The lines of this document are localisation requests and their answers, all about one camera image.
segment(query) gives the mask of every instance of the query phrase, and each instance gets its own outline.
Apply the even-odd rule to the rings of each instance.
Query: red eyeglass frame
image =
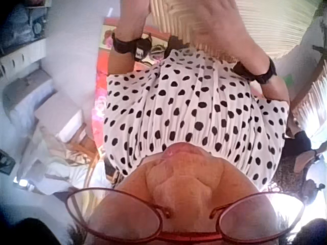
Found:
[[[133,198],[135,200],[138,200],[139,202],[142,202],[143,204],[145,204],[148,208],[150,208],[157,215],[157,218],[159,219],[158,229],[151,236],[146,237],[146,238],[142,238],[142,239],[138,239],[138,240],[121,239],[121,238],[106,236],[106,235],[103,235],[102,233],[99,233],[97,231],[94,231],[94,230],[90,229],[87,226],[87,224],[83,224],[80,220],[78,220],[73,215],[73,213],[71,212],[71,210],[68,207],[68,200],[70,199],[71,196],[73,196],[73,195],[75,195],[75,194],[77,194],[79,192],[87,191],[87,190],[103,190],[103,191],[117,192],[117,193],[120,193],[120,194],[125,194],[125,195],[127,195],[127,196],[129,196],[129,197],[131,197],[131,198]],[[229,236],[225,235],[224,233],[222,233],[222,231],[220,229],[220,225],[218,223],[220,222],[221,216],[226,211],[228,211],[228,209],[234,207],[235,205],[237,205],[239,202],[241,202],[244,199],[247,199],[247,198],[250,198],[250,197],[253,197],[253,196],[256,196],[256,195],[273,194],[273,193],[288,195],[288,196],[291,196],[293,198],[298,199],[299,201],[301,201],[303,203],[302,209],[300,210],[300,212],[297,215],[296,219],[294,220],[293,224],[288,229],[286,229],[285,231],[282,231],[282,232],[280,232],[280,233],[278,233],[278,234],[276,234],[274,236],[269,236],[269,237],[266,237],[264,239],[254,239],[254,240],[248,240],[248,241],[234,239],[234,238],[229,237]],[[215,214],[218,211],[222,210],[222,212],[220,212],[220,214],[217,217],[216,232],[204,232],[204,233],[191,232],[191,233],[176,234],[176,233],[170,233],[170,232],[162,231],[162,222],[163,222],[163,220],[162,220],[162,217],[161,217],[161,215],[160,215],[160,213],[158,212],[157,209],[161,210],[163,212],[163,214],[167,218],[169,218],[169,215],[170,215],[169,214],[169,209],[161,207],[159,205],[148,203],[148,202],[146,202],[146,201],[144,201],[144,200],[142,200],[140,198],[137,198],[137,197],[135,197],[135,196],[133,196],[133,195],[131,195],[129,193],[126,193],[126,192],[123,192],[123,191],[120,191],[120,190],[114,190],[114,189],[108,189],[108,188],[85,188],[85,189],[80,189],[80,190],[74,191],[73,193],[68,195],[68,197],[66,199],[66,202],[65,202],[65,205],[66,205],[66,209],[67,209],[68,213],[70,214],[70,216],[79,225],[81,225],[87,232],[89,232],[90,234],[92,234],[94,236],[97,236],[97,237],[99,237],[101,239],[108,240],[108,241],[119,242],[121,244],[131,244],[131,243],[140,244],[140,243],[145,243],[145,242],[151,242],[151,241],[154,241],[154,240],[161,240],[161,241],[174,242],[174,243],[183,243],[183,244],[185,244],[185,243],[213,242],[213,241],[219,241],[219,240],[225,240],[225,241],[233,242],[233,243],[236,243],[236,244],[256,244],[256,243],[268,242],[268,241],[275,240],[275,239],[279,238],[280,236],[285,235],[286,233],[290,232],[295,227],[295,225],[299,222],[299,220],[301,219],[301,217],[303,215],[303,212],[304,212],[304,209],[305,209],[305,203],[302,200],[300,200],[299,198],[291,195],[290,193],[273,192],[273,191],[259,192],[259,193],[248,195],[248,196],[246,196],[244,198],[241,198],[239,200],[236,200],[233,203],[230,203],[230,204],[227,204],[227,205],[224,205],[224,206],[221,206],[221,207],[214,208],[212,210],[210,216],[209,216],[210,219],[213,219],[215,217]],[[84,218],[83,218],[83,216],[82,216],[82,214],[80,212],[78,212],[78,216],[82,220],[84,220]]]

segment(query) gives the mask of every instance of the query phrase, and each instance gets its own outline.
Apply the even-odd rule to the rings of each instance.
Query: eyeglasses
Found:
[[[304,203],[290,194],[260,192],[215,208],[208,219],[218,214],[216,232],[177,234],[162,230],[162,215],[166,219],[173,215],[169,208],[119,190],[81,189],[68,196],[66,207],[72,218],[90,234],[122,244],[154,240],[263,243],[291,231],[305,209]]]

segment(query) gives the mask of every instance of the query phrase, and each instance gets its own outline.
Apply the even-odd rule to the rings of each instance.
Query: watch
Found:
[[[138,38],[129,42],[120,41],[115,37],[114,32],[111,37],[114,50],[120,54],[131,53],[134,56],[135,61],[143,60],[152,48],[151,34],[149,34],[148,38]]]
[[[259,84],[267,84],[273,76],[277,76],[276,67],[271,58],[269,58],[269,69],[265,74],[262,75],[253,75],[249,72],[241,62],[238,62],[234,68],[233,72],[237,75],[244,77],[248,81],[256,80]]]

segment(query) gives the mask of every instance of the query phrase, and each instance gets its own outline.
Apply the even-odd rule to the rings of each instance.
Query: wrist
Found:
[[[115,30],[117,39],[123,42],[129,42],[142,37],[146,18],[137,18],[135,20],[120,20]]]
[[[255,76],[263,75],[269,70],[268,55],[254,42],[250,42],[239,57],[243,66]]]

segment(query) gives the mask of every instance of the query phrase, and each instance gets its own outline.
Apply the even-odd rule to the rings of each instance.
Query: polka dot dress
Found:
[[[111,164],[127,176],[146,156],[188,142],[261,189],[281,157],[289,106],[254,98],[232,67],[186,49],[148,70],[110,75],[104,141]]]

